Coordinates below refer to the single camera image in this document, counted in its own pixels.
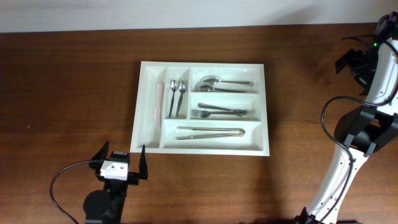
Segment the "large silver spoon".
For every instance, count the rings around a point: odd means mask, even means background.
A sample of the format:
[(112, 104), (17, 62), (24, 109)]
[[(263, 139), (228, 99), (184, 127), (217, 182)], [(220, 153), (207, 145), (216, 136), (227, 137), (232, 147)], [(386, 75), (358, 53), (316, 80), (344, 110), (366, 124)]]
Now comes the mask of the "large silver spoon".
[(254, 86), (254, 83), (252, 81), (227, 81), (227, 80), (222, 80), (220, 77), (216, 75), (204, 76), (200, 79), (200, 81), (209, 83), (210, 85), (215, 85), (221, 82), (221, 83), (231, 83), (231, 84), (245, 85), (245, 86)]
[(215, 88), (206, 82), (197, 83), (194, 86), (194, 90), (202, 91), (202, 92), (220, 91), (220, 92), (227, 92), (227, 93), (245, 93), (245, 91), (241, 91), (241, 90), (228, 90), (228, 89), (222, 89), (222, 88)]

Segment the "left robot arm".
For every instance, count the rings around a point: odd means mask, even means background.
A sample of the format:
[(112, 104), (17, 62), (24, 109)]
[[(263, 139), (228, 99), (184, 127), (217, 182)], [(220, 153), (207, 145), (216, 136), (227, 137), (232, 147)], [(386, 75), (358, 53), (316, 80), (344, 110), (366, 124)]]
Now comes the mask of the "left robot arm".
[(139, 185), (140, 180), (148, 178), (145, 146), (141, 150), (138, 172), (129, 171), (128, 152), (113, 151), (106, 157), (108, 149), (109, 141), (106, 141), (89, 162), (89, 167), (104, 186), (86, 196), (83, 203), (85, 223), (120, 223), (128, 187)]

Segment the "white plastic knife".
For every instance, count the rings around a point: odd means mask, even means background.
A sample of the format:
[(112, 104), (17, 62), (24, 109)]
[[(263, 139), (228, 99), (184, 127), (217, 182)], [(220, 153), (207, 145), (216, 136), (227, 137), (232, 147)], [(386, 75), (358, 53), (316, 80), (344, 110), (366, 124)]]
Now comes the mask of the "white plastic knife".
[(156, 85), (156, 106), (153, 111), (153, 119), (157, 129), (161, 128), (163, 93), (164, 84), (162, 82), (159, 82)]

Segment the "silver fork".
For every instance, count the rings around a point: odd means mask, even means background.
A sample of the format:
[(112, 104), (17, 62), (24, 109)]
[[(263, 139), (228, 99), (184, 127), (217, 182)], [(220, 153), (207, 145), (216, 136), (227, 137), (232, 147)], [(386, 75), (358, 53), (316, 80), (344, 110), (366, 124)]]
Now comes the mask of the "silver fork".
[(219, 106), (208, 105), (208, 104), (204, 104), (204, 103), (198, 103), (197, 106), (199, 108), (212, 109), (212, 110), (252, 112), (252, 110), (229, 109), (229, 108), (223, 108), (223, 107), (219, 107)]
[(252, 111), (234, 110), (234, 111), (205, 111), (205, 110), (191, 110), (192, 116), (207, 118), (211, 115), (233, 115), (233, 116), (251, 116)]

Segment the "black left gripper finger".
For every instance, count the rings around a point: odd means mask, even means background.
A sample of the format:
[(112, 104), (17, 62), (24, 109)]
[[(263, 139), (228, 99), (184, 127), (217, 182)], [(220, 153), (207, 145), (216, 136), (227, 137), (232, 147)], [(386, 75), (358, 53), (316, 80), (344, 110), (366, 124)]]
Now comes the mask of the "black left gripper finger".
[(148, 178), (148, 166), (146, 161), (146, 146), (142, 146), (140, 160), (139, 160), (139, 178), (147, 180)]
[(102, 148), (91, 158), (92, 161), (104, 161), (108, 154), (109, 141), (106, 141)]

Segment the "small silver teaspoon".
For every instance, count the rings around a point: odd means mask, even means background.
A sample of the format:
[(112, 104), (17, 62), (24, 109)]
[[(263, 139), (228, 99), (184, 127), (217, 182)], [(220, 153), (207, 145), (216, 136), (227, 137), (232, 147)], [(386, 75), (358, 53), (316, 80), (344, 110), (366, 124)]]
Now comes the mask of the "small silver teaspoon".
[(187, 91), (187, 84), (185, 80), (182, 80), (179, 84), (178, 90), (180, 92), (180, 97), (178, 99), (178, 104), (177, 104), (177, 110), (176, 110), (176, 117), (179, 116), (180, 109), (182, 106), (182, 101), (183, 101), (183, 94)]
[(174, 107), (174, 99), (175, 99), (175, 92), (178, 89), (178, 81), (177, 80), (171, 80), (170, 81), (170, 89), (172, 91), (172, 96), (171, 96), (171, 100), (170, 100), (170, 108), (169, 108), (169, 118), (172, 116), (172, 110)]

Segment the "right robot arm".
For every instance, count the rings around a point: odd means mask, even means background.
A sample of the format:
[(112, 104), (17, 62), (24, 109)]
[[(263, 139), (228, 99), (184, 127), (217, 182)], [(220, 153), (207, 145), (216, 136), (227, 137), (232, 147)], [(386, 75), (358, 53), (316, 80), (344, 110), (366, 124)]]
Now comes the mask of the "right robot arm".
[(351, 35), (349, 39), (365, 45), (367, 51), (351, 49), (335, 62), (337, 73), (350, 68), (366, 98), (344, 96), (359, 107), (339, 120), (333, 134), (326, 133), (335, 143), (331, 164), (317, 195), (294, 223), (336, 223), (341, 203), (361, 166), (397, 137), (397, 12), (382, 16), (370, 36), (372, 45), (362, 34)]

